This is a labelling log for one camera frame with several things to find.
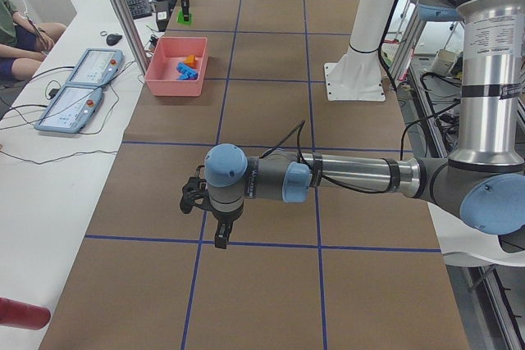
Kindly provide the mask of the lower teach pendant tablet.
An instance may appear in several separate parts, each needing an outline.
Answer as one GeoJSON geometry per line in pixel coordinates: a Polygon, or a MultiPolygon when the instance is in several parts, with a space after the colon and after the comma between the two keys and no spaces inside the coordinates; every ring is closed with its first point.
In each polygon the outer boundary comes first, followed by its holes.
{"type": "Polygon", "coordinates": [[[76,134],[89,122],[103,100],[103,88],[64,85],[34,128],[43,132],[76,134]]]}

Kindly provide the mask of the seated person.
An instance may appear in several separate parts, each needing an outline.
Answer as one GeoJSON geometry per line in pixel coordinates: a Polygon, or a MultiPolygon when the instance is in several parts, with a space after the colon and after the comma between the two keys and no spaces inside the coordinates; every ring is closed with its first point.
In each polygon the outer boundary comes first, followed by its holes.
{"type": "Polygon", "coordinates": [[[58,22],[36,24],[10,0],[1,0],[1,80],[28,80],[65,33],[58,22]]]}

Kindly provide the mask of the upper teach pendant tablet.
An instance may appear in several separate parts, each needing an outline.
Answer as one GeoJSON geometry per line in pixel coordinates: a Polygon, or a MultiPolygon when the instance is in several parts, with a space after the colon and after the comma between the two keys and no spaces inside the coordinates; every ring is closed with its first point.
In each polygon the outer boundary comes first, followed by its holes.
{"type": "Polygon", "coordinates": [[[123,60],[121,50],[88,48],[66,82],[93,87],[104,86],[116,75],[123,60]]]}

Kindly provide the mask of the orange toy block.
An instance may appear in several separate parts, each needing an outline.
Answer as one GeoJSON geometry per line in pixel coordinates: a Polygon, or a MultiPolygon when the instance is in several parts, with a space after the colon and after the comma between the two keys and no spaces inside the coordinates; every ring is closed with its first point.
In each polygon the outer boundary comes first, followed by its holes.
{"type": "Polygon", "coordinates": [[[183,63],[191,68],[196,68],[198,59],[195,55],[189,55],[186,59],[183,60],[183,63]]]}

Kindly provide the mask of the black computer mouse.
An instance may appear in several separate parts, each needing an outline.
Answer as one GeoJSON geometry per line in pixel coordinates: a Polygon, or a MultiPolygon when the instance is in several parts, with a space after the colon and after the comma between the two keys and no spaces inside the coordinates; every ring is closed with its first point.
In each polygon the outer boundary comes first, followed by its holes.
{"type": "Polygon", "coordinates": [[[108,34],[106,36],[106,44],[107,46],[115,46],[117,45],[121,40],[123,36],[121,34],[108,34]]]}

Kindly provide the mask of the long blue toy block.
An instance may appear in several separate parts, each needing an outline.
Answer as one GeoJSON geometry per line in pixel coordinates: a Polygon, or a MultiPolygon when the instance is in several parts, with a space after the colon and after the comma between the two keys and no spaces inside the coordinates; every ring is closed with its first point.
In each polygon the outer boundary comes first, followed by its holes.
{"type": "Polygon", "coordinates": [[[197,80],[199,78],[199,71],[196,68],[191,68],[183,62],[179,62],[176,66],[179,73],[178,80],[197,80]]]}

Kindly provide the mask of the black keyboard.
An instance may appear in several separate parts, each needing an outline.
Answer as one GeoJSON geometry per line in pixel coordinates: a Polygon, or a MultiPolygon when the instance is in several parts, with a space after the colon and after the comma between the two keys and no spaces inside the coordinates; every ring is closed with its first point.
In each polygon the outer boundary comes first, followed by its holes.
{"type": "Polygon", "coordinates": [[[152,8],[148,0],[126,0],[126,4],[134,20],[152,15],[152,8]]]}

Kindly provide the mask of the aluminium frame post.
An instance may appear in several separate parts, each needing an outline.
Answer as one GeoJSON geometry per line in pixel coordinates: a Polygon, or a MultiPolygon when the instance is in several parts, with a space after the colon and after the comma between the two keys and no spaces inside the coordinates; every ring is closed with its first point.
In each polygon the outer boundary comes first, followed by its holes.
{"type": "Polygon", "coordinates": [[[139,31],[135,26],[130,10],[127,6],[126,0],[110,0],[116,17],[120,22],[121,28],[130,46],[132,55],[139,66],[142,76],[146,75],[149,60],[146,55],[144,45],[139,36],[139,31]]]}

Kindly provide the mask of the red cylinder bottle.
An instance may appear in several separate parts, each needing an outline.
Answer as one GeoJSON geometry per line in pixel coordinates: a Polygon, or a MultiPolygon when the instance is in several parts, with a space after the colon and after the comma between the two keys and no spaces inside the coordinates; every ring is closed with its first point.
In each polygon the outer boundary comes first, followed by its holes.
{"type": "Polygon", "coordinates": [[[1,298],[1,325],[40,330],[51,320],[51,312],[46,307],[1,298]]]}

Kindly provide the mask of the pink plastic box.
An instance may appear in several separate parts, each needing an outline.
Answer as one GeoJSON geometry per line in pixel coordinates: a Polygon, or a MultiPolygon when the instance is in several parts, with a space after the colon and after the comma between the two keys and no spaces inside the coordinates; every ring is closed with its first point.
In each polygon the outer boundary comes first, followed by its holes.
{"type": "Polygon", "coordinates": [[[207,64],[207,38],[162,36],[155,47],[145,82],[154,96],[198,97],[207,64]]]}

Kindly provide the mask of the teach pendant tablet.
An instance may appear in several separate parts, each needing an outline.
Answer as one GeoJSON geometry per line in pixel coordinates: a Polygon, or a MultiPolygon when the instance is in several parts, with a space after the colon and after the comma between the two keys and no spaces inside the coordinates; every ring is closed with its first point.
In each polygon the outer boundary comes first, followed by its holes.
{"type": "Polygon", "coordinates": [[[89,122],[103,100],[103,88],[64,85],[34,128],[43,132],[76,134],[89,122]]]}
{"type": "Polygon", "coordinates": [[[123,60],[121,50],[88,48],[66,82],[93,87],[104,86],[116,75],[123,60]]]}

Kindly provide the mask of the green toy block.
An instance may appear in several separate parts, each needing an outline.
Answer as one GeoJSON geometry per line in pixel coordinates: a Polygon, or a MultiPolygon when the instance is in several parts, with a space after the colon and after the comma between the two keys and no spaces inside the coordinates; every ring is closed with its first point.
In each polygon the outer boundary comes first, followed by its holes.
{"type": "Polygon", "coordinates": [[[192,14],[190,12],[184,13],[182,10],[179,10],[176,22],[181,25],[192,25],[192,14]]]}

